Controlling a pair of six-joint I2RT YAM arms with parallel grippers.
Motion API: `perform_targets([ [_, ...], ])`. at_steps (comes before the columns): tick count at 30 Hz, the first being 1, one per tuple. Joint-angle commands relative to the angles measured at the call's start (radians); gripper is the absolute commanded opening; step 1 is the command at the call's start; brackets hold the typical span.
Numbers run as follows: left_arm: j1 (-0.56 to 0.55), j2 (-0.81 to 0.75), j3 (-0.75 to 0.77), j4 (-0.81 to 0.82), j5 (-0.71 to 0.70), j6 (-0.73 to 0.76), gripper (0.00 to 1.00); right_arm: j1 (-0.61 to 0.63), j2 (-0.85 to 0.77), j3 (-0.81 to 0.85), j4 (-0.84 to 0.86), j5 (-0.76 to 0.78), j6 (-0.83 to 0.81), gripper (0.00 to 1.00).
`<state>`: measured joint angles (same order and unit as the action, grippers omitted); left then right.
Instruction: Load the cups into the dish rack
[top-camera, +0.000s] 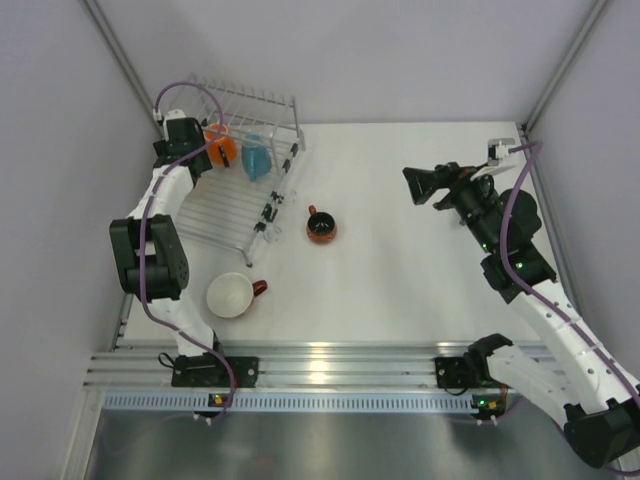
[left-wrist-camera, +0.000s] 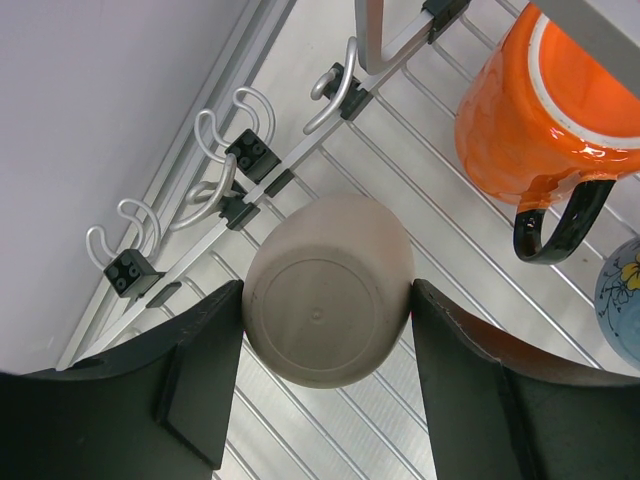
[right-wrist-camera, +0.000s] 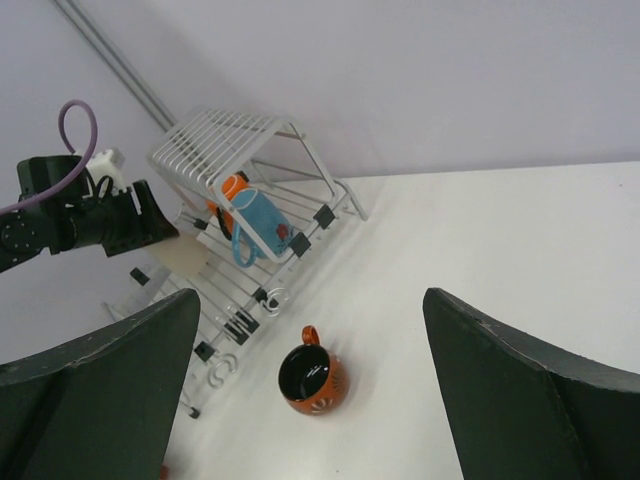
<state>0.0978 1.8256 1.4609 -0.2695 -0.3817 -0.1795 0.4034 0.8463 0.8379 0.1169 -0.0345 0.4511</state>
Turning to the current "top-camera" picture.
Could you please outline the orange mug black handle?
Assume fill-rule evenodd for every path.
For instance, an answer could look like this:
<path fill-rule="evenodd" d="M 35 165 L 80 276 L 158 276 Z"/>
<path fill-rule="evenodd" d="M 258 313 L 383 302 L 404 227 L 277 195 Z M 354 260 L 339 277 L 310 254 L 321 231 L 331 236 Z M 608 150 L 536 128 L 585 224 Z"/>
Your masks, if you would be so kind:
<path fill-rule="evenodd" d="M 229 168 L 235 161 L 238 151 L 235 140 L 230 136 L 226 125 L 208 124 L 203 128 L 205 142 L 213 143 L 208 147 L 207 154 L 212 164 Z"/>

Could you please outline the blue mug white interior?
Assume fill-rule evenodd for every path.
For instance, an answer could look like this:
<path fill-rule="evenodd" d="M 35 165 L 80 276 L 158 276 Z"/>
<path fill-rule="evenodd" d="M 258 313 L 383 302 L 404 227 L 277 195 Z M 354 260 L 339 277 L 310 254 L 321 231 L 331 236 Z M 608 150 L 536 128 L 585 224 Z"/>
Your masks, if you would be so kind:
<path fill-rule="evenodd" d="M 271 171 L 271 158 L 260 135 L 249 134 L 241 148 L 242 165 L 251 182 L 256 182 Z"/>

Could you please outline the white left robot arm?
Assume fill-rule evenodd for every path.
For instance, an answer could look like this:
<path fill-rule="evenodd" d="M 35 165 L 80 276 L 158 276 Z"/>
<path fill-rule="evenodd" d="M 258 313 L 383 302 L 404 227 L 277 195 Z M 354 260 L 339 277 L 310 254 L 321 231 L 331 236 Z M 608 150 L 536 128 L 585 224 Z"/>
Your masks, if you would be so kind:
<path fill-rule="evenodd" d="M 188 291 L 189 263 L 176 220 L 184 201 L 212 168 L 202 126 L 179 109 L 156 118 L 163 138 L 154 145 L 151 182 L 128 216 L 109 226 L 120 285 L 153 322 L 172 332 L 177 356 L 159 357 L 172 371 L 172 386 L 253 388 L 258 358 L 226 356 Z"/>

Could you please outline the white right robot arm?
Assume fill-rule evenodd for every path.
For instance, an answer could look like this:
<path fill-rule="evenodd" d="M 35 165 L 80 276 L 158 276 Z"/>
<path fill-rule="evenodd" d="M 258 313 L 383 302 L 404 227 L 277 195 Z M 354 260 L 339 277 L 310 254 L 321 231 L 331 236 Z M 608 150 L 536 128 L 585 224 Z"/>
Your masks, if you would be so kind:
<path fill-rule="evenodd" d="M 546 413 L 574 453 L 603 468 L 639 447 L 639 381 L 620 367 L 571 306 L 555 271 L 533 243 L 541 228 L 538 205 L 526 191 L 498 193 L 481 167 L 455 162 L 432 170 L 406 167 L 411 199 L 434 193 L 438 211 L 454 210 L 486 256 L 483 275 L 562 368 L 555 374 L 501 334 L 483 337 L 461 356 L 461 372 L 439 387 L 504 384 Z"/>

